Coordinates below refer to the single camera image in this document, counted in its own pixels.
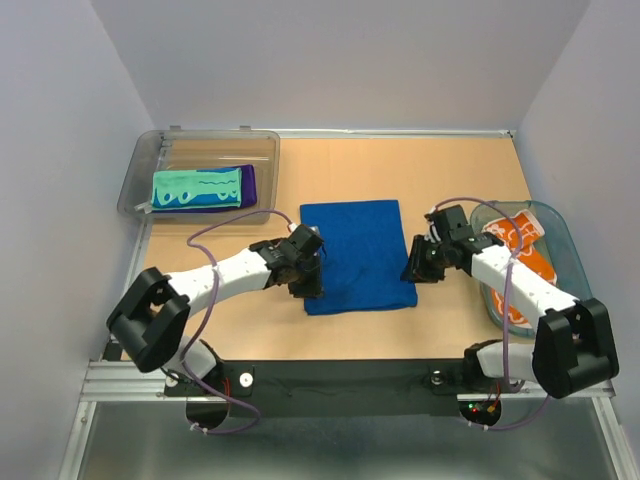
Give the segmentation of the purple towel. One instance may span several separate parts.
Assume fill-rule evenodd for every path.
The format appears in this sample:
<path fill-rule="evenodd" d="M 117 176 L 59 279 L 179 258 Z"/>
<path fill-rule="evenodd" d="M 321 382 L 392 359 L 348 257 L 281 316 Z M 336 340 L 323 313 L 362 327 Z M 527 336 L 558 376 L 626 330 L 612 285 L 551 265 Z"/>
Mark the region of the purple towel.
<path fill-rule="evenodd" d="M 234 168 L 239 167 L 242 170 L 242 203 L 240 207 L 227 207 L 227 208 L 219 208 L 219 209 L 202 209 L 202 210 L 169 210 L 169 211 L 161 211 L 160 213 L 194 213 L 194 212 L 204 212 L 204 213 L 218 213 L 224 211 L 231 211 L 237 209 L 244 209 L 255 206 L 258 201 L 258 193 L 257 193 L 257 185 L 256 185 L 256 174 L 255 169 L 252 165 L 245 164 L 240 166 L 233 167 L 224 167 L 224 168 Z"/>

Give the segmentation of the blue towel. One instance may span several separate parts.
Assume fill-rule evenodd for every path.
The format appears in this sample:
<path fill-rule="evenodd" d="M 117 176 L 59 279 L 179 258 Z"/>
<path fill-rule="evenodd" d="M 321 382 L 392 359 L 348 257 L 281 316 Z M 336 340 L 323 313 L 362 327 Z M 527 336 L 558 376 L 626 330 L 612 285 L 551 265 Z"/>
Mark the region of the blue towel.
<path fill-rule="evenodd" d="M 417 305 L 416 287 L 401 279 L 408 263 L 399 202 L 303 204 L 300 219 L 319 229 L 324 294 L 304 301 L 311 316 L 389 311 Z"/>

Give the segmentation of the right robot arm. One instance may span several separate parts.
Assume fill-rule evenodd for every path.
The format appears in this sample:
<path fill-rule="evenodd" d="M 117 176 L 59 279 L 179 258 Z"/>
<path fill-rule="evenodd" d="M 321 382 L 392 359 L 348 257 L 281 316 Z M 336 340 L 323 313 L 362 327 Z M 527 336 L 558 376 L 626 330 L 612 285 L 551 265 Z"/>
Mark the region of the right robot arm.
<path fill-rule="evenodd" d="M 472 228 L 459 205 L 436 206 L 425 218 L 428 231 L 414 237 L 402 280 L 437 283 L 446 269 L 462 270 L 501 291 L 503 313 L 516 309 L 533 329 L 531 345 L 502 338 L 467 348 L 460 366 L 466 387 L 482 390 L 495 379 L 534 382 L 562 399 L 619 374 L 606 306 L 559 289 L 520 260 L 543 234 L 535 217 L 503 215 L 483 231 Z"/>

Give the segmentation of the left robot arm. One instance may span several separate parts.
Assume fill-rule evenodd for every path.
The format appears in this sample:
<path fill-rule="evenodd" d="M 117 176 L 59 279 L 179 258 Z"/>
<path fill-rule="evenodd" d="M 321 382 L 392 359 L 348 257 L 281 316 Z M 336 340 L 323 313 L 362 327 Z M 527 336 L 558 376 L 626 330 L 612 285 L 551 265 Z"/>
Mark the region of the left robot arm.
<path fill-rule="evenodd" d="M 215 392 L 223 371 L 212 348 L 185 334 L 188 320 L 232 297 L 286 285 L 296 298 L 322 294 L 324 240 L 315 228 L 292 224 L 285 238 L 254 243 L 199 268 L 142 271 L 106 320 L 138 371 L 167 370 L 187 377 L 199 393 Z"/>

